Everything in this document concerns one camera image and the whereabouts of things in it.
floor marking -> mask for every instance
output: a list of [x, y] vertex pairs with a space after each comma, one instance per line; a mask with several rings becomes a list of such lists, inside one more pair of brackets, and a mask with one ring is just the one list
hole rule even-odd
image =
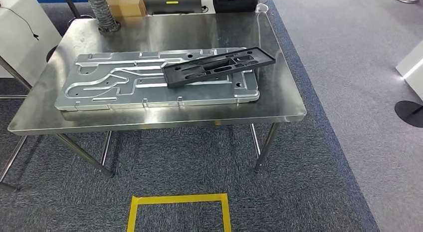
[[135, 231], [135, 220], [139, 205], [157, 205], [173, 203], [194, 203], [220, 201], [222, 204], [223, 230], [231, 232], [229, 202], [227, 194], [189, 195], [189, 196], [161, 196], [161, 197], [135, 197], [132, 196], [131, 207], [129, 209], [128, 232]]

metal machine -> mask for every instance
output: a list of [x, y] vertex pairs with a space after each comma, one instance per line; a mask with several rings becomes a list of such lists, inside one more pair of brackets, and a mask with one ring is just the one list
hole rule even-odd
[[201, 13], [201, 0], [144, 0], [150, 15], [166, 13]]

white cabinet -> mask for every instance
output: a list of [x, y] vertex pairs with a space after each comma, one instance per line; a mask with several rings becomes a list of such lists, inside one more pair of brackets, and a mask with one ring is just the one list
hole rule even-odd
[[[59, 44], [61, 36], [37, 0], [0, 0], [0, 4], [24, 18], [39, 35], [39, 40], [35, 39], [23, 19], [0, 8], [0, 55], [34, 85], [47, 65], [47, 53]], [[0, 77], [10, 75], [0, 68]]]
[[423, 100], [423, 41], [398, 64], [396, 69]]

aluminum plate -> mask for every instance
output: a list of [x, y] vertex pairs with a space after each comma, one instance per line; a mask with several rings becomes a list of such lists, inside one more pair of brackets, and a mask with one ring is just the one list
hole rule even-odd
[[162, 68], [240, 48], [79, 55], [56, 100], [59, 110], [233, 104], [259, 98], [252, 70], [167, 88]]

metal pole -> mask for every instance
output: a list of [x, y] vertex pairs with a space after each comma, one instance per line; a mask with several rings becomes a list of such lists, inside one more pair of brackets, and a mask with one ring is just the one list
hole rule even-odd
[[260, 152], [260, 145], [257, 140], [257, 135], [255, 133], [254, 124], [250, 124], [250, 129], [251, 129], [252, 140], [254, 142], [255, 155], [257, 156], [257, 159], [258, 159], [261, 152]]
[[26, 95], [0, 95], [0, 99], [25, 99]]
[[32, 89], [31, 84], [29, 84], [13, 67], [0, 56], [0, 65], [6, 69], [16, 80], [18, 80], [24, 87], [28, 90]]
[[70, 10], [72, 11], [75, 18], [81, 18], [81, 14], [79, 14], [78, 9], [76, 9], [75, 4], [72, 0], [66, 0]]
[[270, 146], [277, 135], [277, 131], [280, 128], [281, 123], [273, 123], [272, 127], [270, 128], [269, 134], [267, 135], [266, 141], [264, 142], [263, 148], [261, 148], [261, 154], [258, 157], [257, 164], [255, 164], [254, 171], [259, 172], [261, 165], [263, 164], [264, 160], [266, 159], [267, 153], [269, 152]]
[[9, 171], [10, 167], [12, 166], [16, 156], [18, 155], [19, 151], [21, 150], [23, 144], [25, 143], [27, 136], [22, 136], [17, 143], [16, 147], [13, 150], [12, 156], [10, 157], [9, 161], [7, 162], [6, 166], [4, 167], [2, 173], [0, 174], [0, 182], [4, 180], [6, 177], [7, 172]]
[[106, 140], [104, 141], [104, 145], [103, 145], [103, 153], [101, 154], [100, 164], [102, 166], [104, 166], [104, 164], [106, 163], [106, 156], [107, 156], [107, 152], [109, 151], [109, 145], [110, 145], [110, 139], [111, 138], [112, 138], [112, 132], [108, 131], [107, 135], [106, 135]]
[[93, 165], [96, 169], [99, 169], [106, 177], [111, 178], [113, 177], [113, 173], [107, 170], [104, 166], [100, 165], [92, 156], [90, 156], [87, 152], [85, 152], [78, 144], [72, 141], [68, 136], [65, 134], [57, 134], [55, 135], [57, 139], [63, 142], [65, 145], [69, 146], [76, 154], [86, 160], [88, 163]]

